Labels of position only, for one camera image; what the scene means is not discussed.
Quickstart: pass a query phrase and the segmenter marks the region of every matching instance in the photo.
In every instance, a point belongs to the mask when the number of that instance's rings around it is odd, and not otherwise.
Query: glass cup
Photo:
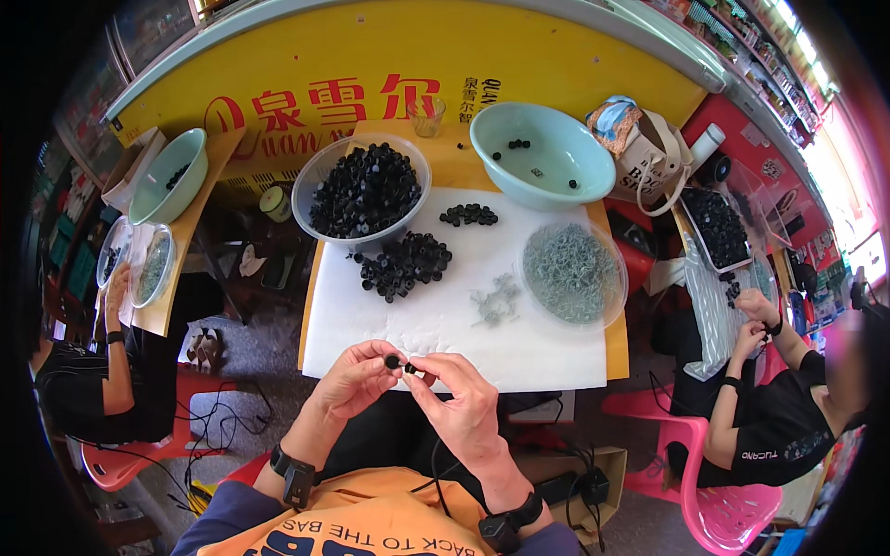
[[[445,114],[445,101],[437,97],[432,97],[429,101],[412,101],[408,103],[406,110],[417,137],[435,137],[439,132],[442,115]]]

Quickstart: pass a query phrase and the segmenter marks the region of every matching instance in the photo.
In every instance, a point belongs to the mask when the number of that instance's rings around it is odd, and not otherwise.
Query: orange t-shirt
[[[302,512],[287,510],[198,556],[493,555],[479,535],[479,503],[460,484],[441,480],[448,519],[434,484],[410,492],[426,481],[403,467],[346,473],[314,488]]]

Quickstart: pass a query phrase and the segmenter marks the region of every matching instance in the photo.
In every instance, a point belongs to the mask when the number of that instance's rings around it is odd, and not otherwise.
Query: jar lid
[[[263,196],[260,198],[260,210],[264,213],[270,213],[281,204],[281,199],[284,198],[284,190],[277,186],[273,185],[268,188]]]

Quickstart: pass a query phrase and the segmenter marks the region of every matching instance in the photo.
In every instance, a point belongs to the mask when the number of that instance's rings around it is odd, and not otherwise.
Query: hand
[[[117,316],[124,302],[127,285],[130,283],[130,264],[121,262],[111,275],[111,281],[105,292],[105,314]]]
[[[735,341],[732,356],[746,358],[765,337],[764,323],[759,320],[749,320],[739,329],[739,337]]]
[[[779,325],[779,310],[755,287],[742,290],[735,298],[735,306],[748,315],[748,318],[765,322],[770,328]]]
[[[451,453],[473,474],[496,462],[506,449],[498,436],[498,389],[457,353],[431,353],[410,362],[425,376],[405,374],[402,379]],[[430,386],[437,377],[454,399],[443,402],[433,394]]]
[[[352,419],[399,381],[401,369],[392,371],[384,365],[384,356],[390,353],[402,363],[408,361],[384,340],[368,340],[347,348],[315,387],[310,401],[320,404],[325,415]]]

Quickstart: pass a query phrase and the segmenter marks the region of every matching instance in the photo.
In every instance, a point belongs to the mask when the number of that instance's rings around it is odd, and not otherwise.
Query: bag
[[[620,113],[611,109],[613,117],[609,117],[610,107],[615,105],[624,108]],[[603,125],[609,127],[604,131]],[[636,201],[648,216],[670,210],[692,175],[692,153],[680,131],[660,114],[639,109],[632,99],[618,96],[588,114],[587,127],[615,156],[616,181],[609,197]],[[652,212],[643,208],[643,203],[654,203],[662,193],[669,195],[665,205]]]

